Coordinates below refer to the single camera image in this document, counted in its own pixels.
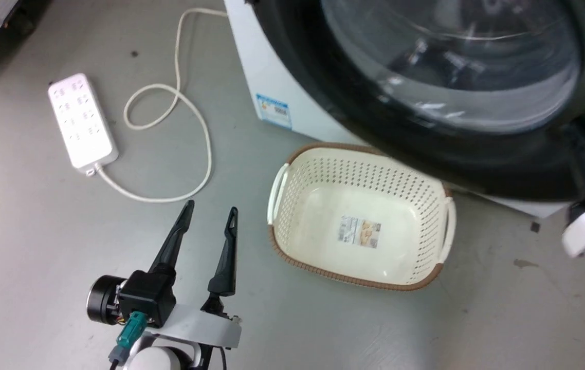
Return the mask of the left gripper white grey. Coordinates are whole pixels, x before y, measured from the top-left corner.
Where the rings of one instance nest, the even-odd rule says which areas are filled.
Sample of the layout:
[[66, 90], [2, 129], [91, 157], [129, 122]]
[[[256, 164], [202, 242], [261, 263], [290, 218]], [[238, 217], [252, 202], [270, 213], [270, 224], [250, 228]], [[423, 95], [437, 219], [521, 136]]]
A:
[[[188, 200], [149, 268], [149, 273], [176, 275], [182, 237], [190, 228], [195, 201]], [[238, 209], [229, 211], [224, 229], [225, 242], [215, 275], [210, 279], [208, 292], [218, 297], [231, 297], [236, 290]], [[208, 313], [191, 305], [176, 304], [168, 320], [157, 328], [153, 319], [131, 320], [120, 309], [120, 291], [126, 279], [103, 275], [97, 279], [86, 298], [86, 313], [90, 320], [123, 328], [117, 342], [121, 350], [138, 351], [147, 346], [148, 338], [162, 337], [174, 342], [212, 347], [234, 348], [239, 345], [242, 328], [237, 317], [223, 313]]]

